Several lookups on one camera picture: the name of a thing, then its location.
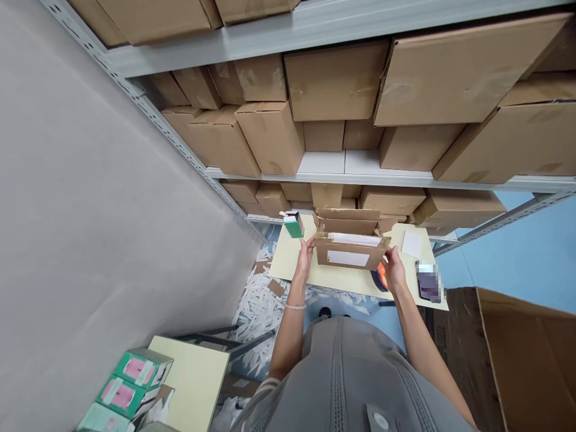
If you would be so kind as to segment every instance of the person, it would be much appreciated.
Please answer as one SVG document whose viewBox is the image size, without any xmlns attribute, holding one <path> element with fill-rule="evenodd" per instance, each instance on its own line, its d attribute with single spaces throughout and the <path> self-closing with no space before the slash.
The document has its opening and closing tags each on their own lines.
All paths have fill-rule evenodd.
<svg viewBox="0 0 576 432">
<path fill-rule="evenodd" d="M 477 430 L 409 292 L 396 246 L 382 263 L 407 356 L 382 331 L 351 317 L 320 317 L 303 334 L 314 246 L 314 236 L 301 239 L 268 377 L 231 430 Z"/>
</svg>

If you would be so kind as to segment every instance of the bracelet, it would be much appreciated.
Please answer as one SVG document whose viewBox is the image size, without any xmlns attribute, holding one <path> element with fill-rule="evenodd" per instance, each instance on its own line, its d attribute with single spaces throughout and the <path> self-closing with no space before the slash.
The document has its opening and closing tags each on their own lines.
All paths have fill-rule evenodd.
<svg viewBox="0 0 576 432">
<path fill-rule="evenodd" d="M 284 307 L 285 307 L 285 308 L 288 308 L 288 309 L 296 309 L 296 310 L 306 309 L 306 305 L 293 306 L 293 305 L 285 304 Z"/>
</svg>

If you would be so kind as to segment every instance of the smartphone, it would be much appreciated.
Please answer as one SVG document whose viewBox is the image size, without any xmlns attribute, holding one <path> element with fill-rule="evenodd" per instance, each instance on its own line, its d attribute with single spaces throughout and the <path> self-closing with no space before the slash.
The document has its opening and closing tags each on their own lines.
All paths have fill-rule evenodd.
<svg viewBox="0 0 576 432">
<path fill-rule="evenodd" d="M 440 303 L 442 301 L 442 290 L 436 266 L 416 261 L 416 277 L 418 278 L 420 297 L 432 303 Z"/>
</svg>

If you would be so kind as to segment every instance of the yellow table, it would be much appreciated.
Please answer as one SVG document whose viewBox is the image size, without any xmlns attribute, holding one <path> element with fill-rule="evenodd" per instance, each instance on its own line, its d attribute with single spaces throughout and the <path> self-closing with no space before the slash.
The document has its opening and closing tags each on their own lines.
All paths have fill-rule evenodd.
<svg viewBox="0 0 576 432">
<path fill-rule="evenodd" d="M 312 234 L 316 232 L 314 220 L 310 215 L 302 215 L 302 222 L 304 224 L 304 238 L 309 239 Z M 418 289 L 418 280 L 416 278 L 416 261 L 417 259 L 401 252 L 402 242 L 404 241 L 404 233 L 406 231 L 413 231 L 419 234 L 422 238 L 421 261 L 427 263 L 435 263 L 432 246 L 428 238 L 428 233 L 425 228 L 417 228 L 410 224 L 397 223 L 393 226 L 392 230 L 387 235 L 392 237 L 390 246 L 398 246 L 400 258 L 406 268 L 406 281 L 408 288 L 414 297 L 417 305 L 430 307 L 433 309 L 448 310 L 446 299 L 443 298 L 441 303 L 432 303 L 428 300 L 420 298 Z M 286 227 L 282 227 L 276 252 L 272 260 L 269 275 L 280 279 L 292 280 L 296 263 L 298 261 L 298 251 L 300 250 L 299 239 L 293 239 L 289 236 Z M 380 291 L 369 271 L 350 269 L 345 267 L 334 266 L 321 266 L 318 265 L 316 258 L 316 251 L 312 257 L 312 266 L 310 269 L 310 278 L 308 283 L 327 288 L 338 289 L 342 291 L 353 292 L 357 294 L 364 294 L 367 296 L 374 296 L 378 298 L 392 300 L 392 295 L 388 292 Z"/>
<path fill-rule="evenodd" d="M 166 424 L 179 432 L 208 431 L 230 354 L 161 336 L 149 348 L 174 359 L 166 379 L 175 389 Z"/>
</svg>

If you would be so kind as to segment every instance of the gray wall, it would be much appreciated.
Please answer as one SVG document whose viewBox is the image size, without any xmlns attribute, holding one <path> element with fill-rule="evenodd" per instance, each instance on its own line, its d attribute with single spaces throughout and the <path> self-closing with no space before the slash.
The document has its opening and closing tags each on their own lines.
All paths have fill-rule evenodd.
<svg viewBox="0 0 576 432">
<path fill-rule="evenodd" d="M 0 0 L 0 430 L 72 430 L 121 353 L 228 325 L 260 241 L 36 0 Z"/>
</svg>

